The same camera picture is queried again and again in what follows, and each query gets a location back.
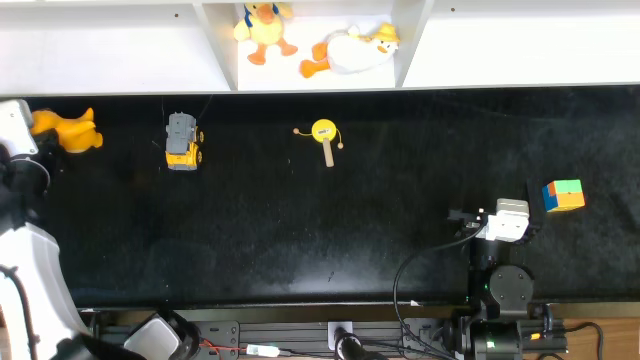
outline wooden handle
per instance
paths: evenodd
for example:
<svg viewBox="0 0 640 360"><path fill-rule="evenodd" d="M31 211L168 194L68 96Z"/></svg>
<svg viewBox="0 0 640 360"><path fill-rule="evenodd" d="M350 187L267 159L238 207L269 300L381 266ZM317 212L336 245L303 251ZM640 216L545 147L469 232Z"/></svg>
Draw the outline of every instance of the wooden handle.
<svg viewBox="0 0 640 360"><path fill-rule="evenodd" d="M329 141L329 138L322 140L322 149L324 149L324 160L327 162L327 167L333 167L333 154L331 153L331 141Z"/></svg>

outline yellow and gray toy truck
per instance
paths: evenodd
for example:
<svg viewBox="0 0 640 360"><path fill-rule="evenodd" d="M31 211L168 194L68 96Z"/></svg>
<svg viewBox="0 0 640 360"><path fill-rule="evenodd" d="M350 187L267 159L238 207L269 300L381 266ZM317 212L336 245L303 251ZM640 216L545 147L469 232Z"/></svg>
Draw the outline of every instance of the yellow and gray toy truck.
<svg viewBox="0 0 640 360"><path fill-rule="evenodd" d="M196 126L196 118L189 114L169 116L167 125L167 165L171 170L196 170L202 163L200 145L204 133Z"/></svg>

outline black table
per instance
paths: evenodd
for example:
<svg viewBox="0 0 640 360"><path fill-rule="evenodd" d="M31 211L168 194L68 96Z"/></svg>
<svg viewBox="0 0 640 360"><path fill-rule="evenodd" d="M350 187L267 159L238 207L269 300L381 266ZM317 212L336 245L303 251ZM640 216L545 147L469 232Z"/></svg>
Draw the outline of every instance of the black table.
<svg viewBox="0 0 640 360"><path fill-rule="evenodd" d="M451 240L453 204L490 209L557 179L580 179L587 206L545 216L512 252L535 299L640 299L638 87L28 102L66 117L92 106L104 135L47 199L80 307L388 302L404 258ZM204 111L197 172L166 167L176 111ZM332 169L292 133L319 118L343 134ZM401 298L463 302L465 251L417 259Z"/></svg>

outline colorful cube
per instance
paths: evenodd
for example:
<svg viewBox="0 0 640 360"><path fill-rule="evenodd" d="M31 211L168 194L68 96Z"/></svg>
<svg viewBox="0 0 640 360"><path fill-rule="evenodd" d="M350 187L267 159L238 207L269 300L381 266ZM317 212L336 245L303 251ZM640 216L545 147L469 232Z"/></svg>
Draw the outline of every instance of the colorful cube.
<svg viewBox="0 0 640 360"><path fill-rule="evenodd" d="M584 206L580 180L556 180L542 189L547 212L569 211Z"/></svg>

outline orange plush toy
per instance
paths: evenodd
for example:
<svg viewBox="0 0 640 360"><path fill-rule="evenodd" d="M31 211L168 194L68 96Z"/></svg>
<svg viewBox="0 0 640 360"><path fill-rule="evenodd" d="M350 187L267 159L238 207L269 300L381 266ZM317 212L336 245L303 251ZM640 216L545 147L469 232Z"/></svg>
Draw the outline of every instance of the orange plush toy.
<svg viewBox="0 0 640 360"><path fill-rule="evenodd" d="M97 133L93 123L93 109L77 119L64 119L50 110L34 111L32 135L41 134L50 129L56 129L60 145L69 153L81 153L90 147L102 146L102 135Z"/></svg>

